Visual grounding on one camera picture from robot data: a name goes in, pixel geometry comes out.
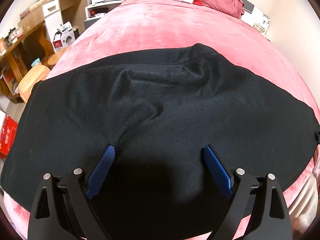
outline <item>round wooden stool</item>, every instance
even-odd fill
[[[52,69],[57,64],[59,59],[62,57],[62,55],[66,52],[68,48],[69,47],[65,47],[48,58],[48,66],[50,69]]]

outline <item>white drawer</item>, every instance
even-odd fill
[[[49,14],[60,10],[59,0],[53,0],[49,3],[42,5],[43,16],[46,18]]]

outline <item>packaged item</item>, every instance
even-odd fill
[[[39,58],[37,58],[32,64],[31,67],[34,67],[35,65],[42,65],[41,61]]]
[[[9,36],[6,36],[4,38],[4,45],[5,45],[6,49],[11,45],[10,42],[9,42]]]
[[[6,52],[4,38],[0,39],[0,56],[4,55]]]
[[[67,22],[57,29],[52,43],[55,51],[58,52],[60,49],[70,46],[75,41],[76,38],[71,23]]]
[[[46,3],[48,0],[37,0],[33,5],[30,6],[30,12],[35,11],[37,8],[39,8],[41,5]]]
[[[15,39],[17,38],[16,28],[10,29],[9,31],[9,41],[11,43],[15,43]]]
[[[23,35],[23,28],[22,27],[19,27],[16,30],[16,35],[17,35],[17,38],[20,38]]]

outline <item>red object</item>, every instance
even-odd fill
[[[244,14],[244,2],[241,0],[200,0],[204,6],[223,12],[237,19]]]
[[[14,138],[16,137],[17,127],[18,124],[6,115],[0,133],[0,157],[6,158],[8,155]]]
[[[201,3],[201,1],[199,1],[199,0],[193,0],[193,3],[192,3],[192,4],[203,6],[203,4]]]
[[[96,14],[95,10],[93,10],[90,14],[90,17],[93,17]]]
[[[56,49],[63,47],[62,41],[61,41],[61,40],[54,41],[54,42],[53,42],[53,46],[54,46]]]

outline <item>drawer handle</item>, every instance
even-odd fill
[[[55,5],[54,5],[54,6],[51,6],[50,8],[48,8],[48,11],[51,12],[51,11],[55,10],[55,8],[56,8]]]

